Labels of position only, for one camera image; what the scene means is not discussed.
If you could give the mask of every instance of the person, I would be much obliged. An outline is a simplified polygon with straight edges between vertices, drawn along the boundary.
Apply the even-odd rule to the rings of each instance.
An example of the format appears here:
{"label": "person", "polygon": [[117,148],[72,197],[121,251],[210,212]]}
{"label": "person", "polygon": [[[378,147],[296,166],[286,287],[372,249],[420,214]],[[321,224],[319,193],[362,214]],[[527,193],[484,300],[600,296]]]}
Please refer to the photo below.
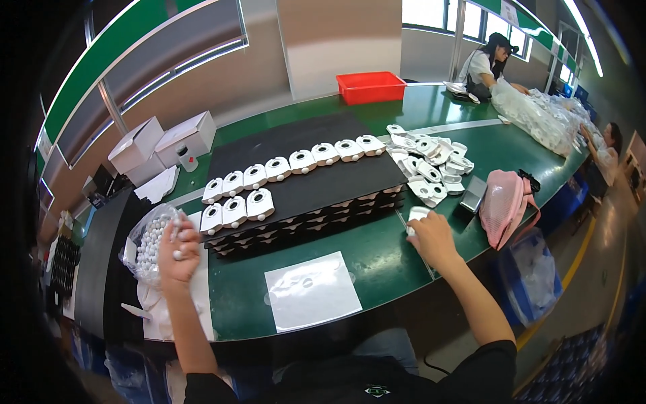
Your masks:
{"label": "person", "polygon": [[[588,168],[588,173],[595,173],[598,171],[601,173],[603,180],[605,181],[608,187],[611,187],[614,183],[614,177],[617,173],[617,168],[619,167],[619,155],[621,154],[621,146],[623,145],[623,135],[619,130],[619,125],[615,122],[610,122],[606,125],[606,128],[603,130],[603,142],[598,144],[599,147],[594,145],[592,141],[592,135],[585,128],[583,124],[580,126],[581,134],[588,141],[588,149],[590,150],[590,157],[594,166],[591,164]],[[595,181],[595,178],[591,178],[591,175],[587,175],[589,182]],[[603,195],[595,195],[599,192],[594,192],[591,189],[593,196],[602,197]]]}
{"label": "person", "polygon": [[[371,346],[364,352],[292,363],[275,372],[276,384],[270,391],[245,403],[511,402],[516,340],[505,315],[456,252],[451,228],[443,216],[431,212],[408,225],[415,235],[407,240],[457,295],[479,349],[435,383],[416,376],[414,352],[405,330],[388,330],[385,339],[375,340],[380,334],[369,339]],[[172,232],[171,223],[164,231],[158,262],[175,347],[186,374],[185,403],[238,403],[233,390],[218,377],[218,362],[189,293],[189,282],[200,260],[200,236],[185,215],[173,241]],[[174,259],[176,250],[181,260]],[[388,346],[389,338],[398,335],[404,336],[408,345],[405,349]]]}
{"label": "person", "polygon": [[[471,52],[464,62],[457,80],[464,83],[467,80],[467,75],[469,75],[474,85],[484,83],[489,89],[497,83],[499,78],[503,77],[503,70],[512,51],[517,52],[518,48],[513,47],[504,35],[494,32],[489,35],[489,41],[486,45],[482,45]],[[516,90],[529,95],[529,90],[526,87],[515,83],[510,84]]]}

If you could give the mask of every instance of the shirt logo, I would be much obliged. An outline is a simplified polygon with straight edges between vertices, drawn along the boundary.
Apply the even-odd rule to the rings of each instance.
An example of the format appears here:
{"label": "shirt logo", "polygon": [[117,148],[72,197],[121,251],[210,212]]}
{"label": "shirt logo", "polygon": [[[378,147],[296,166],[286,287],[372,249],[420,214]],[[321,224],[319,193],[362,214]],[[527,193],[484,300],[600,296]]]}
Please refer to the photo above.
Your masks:
{"label": "shirt logo", "polygon": [[386,390],[386,387],[375,385],[371,385],[364,391],[375,398],[380,398],[384,394],[390,394],[390,391]]}

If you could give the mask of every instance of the black buckle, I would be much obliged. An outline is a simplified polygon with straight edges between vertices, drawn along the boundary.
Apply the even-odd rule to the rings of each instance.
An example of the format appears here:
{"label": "black buckle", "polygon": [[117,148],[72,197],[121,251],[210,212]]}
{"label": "black buckle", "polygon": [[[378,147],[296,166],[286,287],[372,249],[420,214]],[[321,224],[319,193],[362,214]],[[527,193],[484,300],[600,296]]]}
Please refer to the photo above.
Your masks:
{"label": "black buckle", "polygon": [[537,193],[541,190],[541,183],[538,182],[536,178],[534,178],[534,176],[532,176],[530,173],[526,173],[523,170],[519,169],[518,176],[521,178],[527,178],[529,180],[529,185],[532,189],[532,193]]}

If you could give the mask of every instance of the plastic bag in blue bin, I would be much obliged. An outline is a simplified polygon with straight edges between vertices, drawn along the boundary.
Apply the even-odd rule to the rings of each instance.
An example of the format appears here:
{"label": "plastic bag in blue bin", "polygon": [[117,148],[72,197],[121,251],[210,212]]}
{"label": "plastic bag in blue bin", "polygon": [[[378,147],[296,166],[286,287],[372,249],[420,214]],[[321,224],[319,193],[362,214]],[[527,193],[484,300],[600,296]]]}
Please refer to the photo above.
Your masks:
{"label": "plastic bag in blue bin", "polygon": [[[530,229],[501,250],[498,275],[507,298],[503,303],[525,326],[547,314],[563,293],[554,258],[539,228]],[[516,323],[509,319],[509,313],[507,317],[510,323]]]}

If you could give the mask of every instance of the plastic bottle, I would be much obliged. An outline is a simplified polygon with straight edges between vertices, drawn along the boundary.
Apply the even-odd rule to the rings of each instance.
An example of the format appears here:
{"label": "plastic bottle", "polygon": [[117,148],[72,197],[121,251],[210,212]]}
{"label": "plastic bottle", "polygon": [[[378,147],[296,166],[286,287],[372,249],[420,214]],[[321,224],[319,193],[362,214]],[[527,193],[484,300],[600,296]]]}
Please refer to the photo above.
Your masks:
{"label": "plastic bottle", "polygon": [[175,147],[175,153],[180,158],[180,163],[187,173],[195,171],[198,167],[198,159],[189,153],[189,148],[184,143],[178,143]]}

